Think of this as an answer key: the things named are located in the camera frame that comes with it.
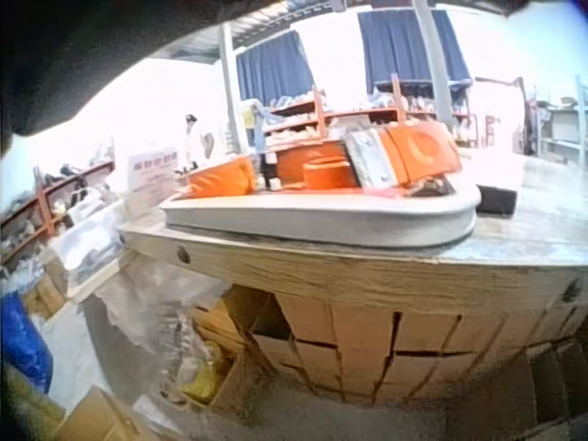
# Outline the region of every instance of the wooden workbench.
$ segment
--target wooden workbench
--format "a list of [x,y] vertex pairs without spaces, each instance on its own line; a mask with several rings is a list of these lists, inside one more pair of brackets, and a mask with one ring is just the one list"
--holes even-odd
[[515,215],[479,216],[469,238],[444,247],[390,251],[171,229],[160,210],[122,234],[141,253],[277,294],[462,313],[547,308],[575,284],[574,302],[588,304],[588,175],[533,158]]
[[[294,370],[348,402],[464,393],[530,346],[568,342],[588,314],[588,175],[537,159],[511,219],[479,216],[470,237],[443,247],[179,230],[158,210],[122,235],[140,253],[274,293],[302,359]],[[269,360],[291,346],[271,348]]]

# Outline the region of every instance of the orange box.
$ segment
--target orange box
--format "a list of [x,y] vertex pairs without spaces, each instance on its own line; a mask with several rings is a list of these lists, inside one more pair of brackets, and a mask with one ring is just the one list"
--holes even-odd
[[276,297],[297,340],[336,345],[328,303],[294,296]]
[[393,311],[379,308],[331,305],[334,333],[340,350],[388,356],[392,339]]

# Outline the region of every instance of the white wall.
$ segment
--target white wall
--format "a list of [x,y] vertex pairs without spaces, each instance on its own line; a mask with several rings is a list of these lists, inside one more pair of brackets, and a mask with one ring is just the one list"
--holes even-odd
[[447,10],[472,76],[522,76],[528,94],[553,102],[576,96],[576,74],[588,83],[588,21],[573,3],[532,3],[508,18]]
[[[52,174],[57,174],[63,163],[87,167],[98,145],[111,138],[117,149],[129,144],[140,149],[145,141],[184,147],[187,113],[194,114],[207,131],[215,131],[219,121],[226,119],[218,70],[206,64],[171,60],[137,63],[100,91],[72,120],[34,136],[15,137],[2,160],[1,209],[34,186],[34,165]],[[10,178],[8,170],[13,171]]]

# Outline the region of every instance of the wooden plank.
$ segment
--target wooden plank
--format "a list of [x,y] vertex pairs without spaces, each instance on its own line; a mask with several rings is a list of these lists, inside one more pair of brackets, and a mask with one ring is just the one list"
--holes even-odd
[[158,211],[122,233],[129,247],[172,265],[327,302],[456,315],[544,311],[577,279],[583,288],[572,306],[588,305],[586,173],[534,159],[514,216],[478,217],[468,239],[447,247],[393,251],[171,229]]

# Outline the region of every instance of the yellow object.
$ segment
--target yellow object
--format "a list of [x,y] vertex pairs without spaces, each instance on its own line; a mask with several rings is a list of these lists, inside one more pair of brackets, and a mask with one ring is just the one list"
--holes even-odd
[[194,380],[180,385],[179,389],[190,398],[207,404],[212,401],[224,381],[223,367],[226,359],[216,342],[206,342],[205,345],[209,350],[210,362],[200,360]]

